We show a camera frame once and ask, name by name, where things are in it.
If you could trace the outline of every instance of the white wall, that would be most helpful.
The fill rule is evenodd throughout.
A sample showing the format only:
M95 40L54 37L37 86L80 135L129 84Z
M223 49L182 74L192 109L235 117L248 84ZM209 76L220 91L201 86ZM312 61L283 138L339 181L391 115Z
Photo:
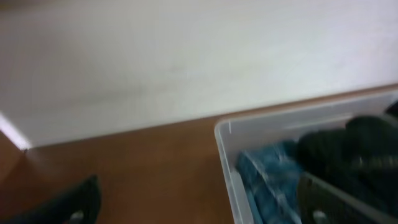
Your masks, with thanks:
M33 146L398 82L396 0L58 0L0 14Z

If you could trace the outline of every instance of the clear plastic bin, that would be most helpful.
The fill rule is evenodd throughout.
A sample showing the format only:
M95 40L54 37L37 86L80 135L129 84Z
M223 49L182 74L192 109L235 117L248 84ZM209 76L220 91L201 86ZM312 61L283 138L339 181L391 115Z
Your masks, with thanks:
M235 224L254 224L241 176L235 169L239 151L283 139L298 139L319 129L344 126L361 114L381 114L398 100L398 91L221 120L215 136Z

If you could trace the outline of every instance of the blue clothing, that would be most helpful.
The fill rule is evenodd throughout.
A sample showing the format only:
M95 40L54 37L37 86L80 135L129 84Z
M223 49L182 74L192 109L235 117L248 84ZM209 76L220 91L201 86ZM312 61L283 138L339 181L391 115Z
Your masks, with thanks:
M296 188L303 171L292 159L294 152L293 141L282 141L238 156L236 168L249 193L250 206L253 197L266 224L301 224Z

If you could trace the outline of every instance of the folded clothing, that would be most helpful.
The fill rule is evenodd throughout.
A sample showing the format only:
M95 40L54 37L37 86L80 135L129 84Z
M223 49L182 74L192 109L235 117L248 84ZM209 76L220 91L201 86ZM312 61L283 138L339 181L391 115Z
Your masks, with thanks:
M254 198L251 207L257 206L256 223L301 223L296 188L302 169L292 159L295 149L294 141L282 141L239 154L236 168L248 198Z
M398 129L375 116L346 128L318 131L297 144L306 171L383 212L398 217Z

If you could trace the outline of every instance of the blue patterned fabric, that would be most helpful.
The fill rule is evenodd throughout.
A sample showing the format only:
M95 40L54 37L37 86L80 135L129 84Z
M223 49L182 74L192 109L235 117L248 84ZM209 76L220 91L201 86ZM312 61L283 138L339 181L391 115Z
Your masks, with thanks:
M262 219L254 217L256 223L301 224L296 188L303 171L292 159L294 152L293 141L282 141L238 156L236 168Z

